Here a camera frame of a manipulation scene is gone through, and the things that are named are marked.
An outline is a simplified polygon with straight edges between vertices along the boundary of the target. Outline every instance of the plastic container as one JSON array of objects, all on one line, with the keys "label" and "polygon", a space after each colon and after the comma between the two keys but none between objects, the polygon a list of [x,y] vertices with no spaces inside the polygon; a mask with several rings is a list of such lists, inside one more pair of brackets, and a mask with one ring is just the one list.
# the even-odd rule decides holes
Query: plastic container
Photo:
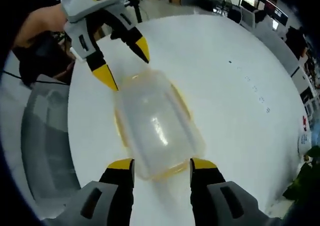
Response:
[{"label": "plastic container", "polygon": [[305,155],[312,147],[312,132],[303,132],[298,140],[298,153],[299,155]]},{"label": "plastic container", "polygon": [[163,73],[146,70],[126,79],[114,101],[116,124],[139,177],[169,177],[203,155],[205,144],[188,108]]}]

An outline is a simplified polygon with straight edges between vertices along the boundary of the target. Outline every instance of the office chair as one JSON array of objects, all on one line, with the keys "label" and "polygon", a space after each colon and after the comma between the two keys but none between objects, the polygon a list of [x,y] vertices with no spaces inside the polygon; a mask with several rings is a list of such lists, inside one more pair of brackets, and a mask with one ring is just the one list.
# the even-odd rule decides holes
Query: office chair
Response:
[{"label": "office chair", "polygon": [[[56,81],[40,75],[37,80]],[[67,125],[69,86],[36,83],[21,124],[21,155],[36,204],[54,218],[79,190]]]}]

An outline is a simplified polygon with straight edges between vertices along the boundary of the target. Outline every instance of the green plant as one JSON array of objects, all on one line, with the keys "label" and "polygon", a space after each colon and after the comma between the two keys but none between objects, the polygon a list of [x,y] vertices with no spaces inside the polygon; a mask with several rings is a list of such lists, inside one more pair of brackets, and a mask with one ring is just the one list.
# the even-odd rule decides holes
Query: green plant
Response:
[{"label": "green plant", "polygon": [[312,147],[306,155],[313,158],[311,163],[304,163],[297,178],[283,193],[288,200],[294,200],[299,203],[306,199],[309,189],[320,179],[320,147]]}]

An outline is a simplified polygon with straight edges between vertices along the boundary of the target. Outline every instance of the desk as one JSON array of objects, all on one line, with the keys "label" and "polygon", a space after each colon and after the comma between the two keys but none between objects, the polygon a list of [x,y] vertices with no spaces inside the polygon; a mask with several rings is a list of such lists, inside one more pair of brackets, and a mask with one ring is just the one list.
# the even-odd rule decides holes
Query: desk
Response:
[{"label": "desk", "polygon": [[[149,66],[182,92],[206,142],[204,158],[265,211],[299,161],[297,140],[306,113],[288,73],[262,42],[225,17],[172,16],[137,27],[148,41]],[[98,45],[118,84],[146,67],[120,40],[105,37]],[[85,62],[77,61],[73,72],[68,131],[83,187],[127,153],[115,127],[113,93]],[[194,225],[189,182],[189,171],[160,183],[136,176],[131,225]]]},{"label": "desk", "polygon": [[317,90],[310,82],[310,79],[303,66],[298,66],[298,69],[292,75],[292,81],[294,82],[304,103],[306,103],[309,99],[317,97]]}]

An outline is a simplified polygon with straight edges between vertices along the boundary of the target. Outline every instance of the computer monitor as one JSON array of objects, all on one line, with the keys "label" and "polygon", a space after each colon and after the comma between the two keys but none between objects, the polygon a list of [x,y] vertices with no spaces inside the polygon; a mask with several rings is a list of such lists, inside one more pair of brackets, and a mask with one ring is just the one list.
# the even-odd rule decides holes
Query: computer monitor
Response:
[{"label": "computer monitor", "polygon": [[278,25],[279,25],[279,23],[278,23],[276,20],[272,19],[272,28],[273,28],[274,30],[277,30]]}]

